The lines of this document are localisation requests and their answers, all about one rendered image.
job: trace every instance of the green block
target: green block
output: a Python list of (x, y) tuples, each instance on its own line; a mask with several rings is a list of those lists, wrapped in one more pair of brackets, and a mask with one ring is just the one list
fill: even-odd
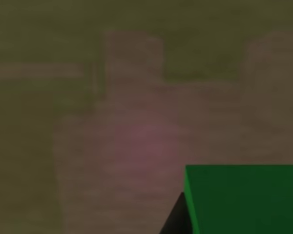
[(193, 234), (293, 233), (293, 165), (187, 165)]

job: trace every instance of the green box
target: green box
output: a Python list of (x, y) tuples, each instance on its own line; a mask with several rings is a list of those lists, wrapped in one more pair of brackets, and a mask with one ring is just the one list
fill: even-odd
[(293, 165), (187, 165), (193, 234), (293, 233)]

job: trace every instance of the green cube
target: green cube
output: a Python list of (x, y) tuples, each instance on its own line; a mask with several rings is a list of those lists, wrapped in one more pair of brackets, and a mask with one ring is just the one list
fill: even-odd
[(293, 234), (293, 165), (187, 165), (193, 234)]

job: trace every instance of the green rectangle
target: green rectangle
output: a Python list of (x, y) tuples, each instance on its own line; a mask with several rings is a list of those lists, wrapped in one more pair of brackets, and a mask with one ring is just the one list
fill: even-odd
[(293, 233), (293, 165), (187, 165), (194, 234)]

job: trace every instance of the black side panel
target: black side panel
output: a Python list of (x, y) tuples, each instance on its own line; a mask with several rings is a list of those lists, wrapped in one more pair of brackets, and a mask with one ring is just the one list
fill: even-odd
[(192, 234), (186, 198), (181, 193), (160, 234)]

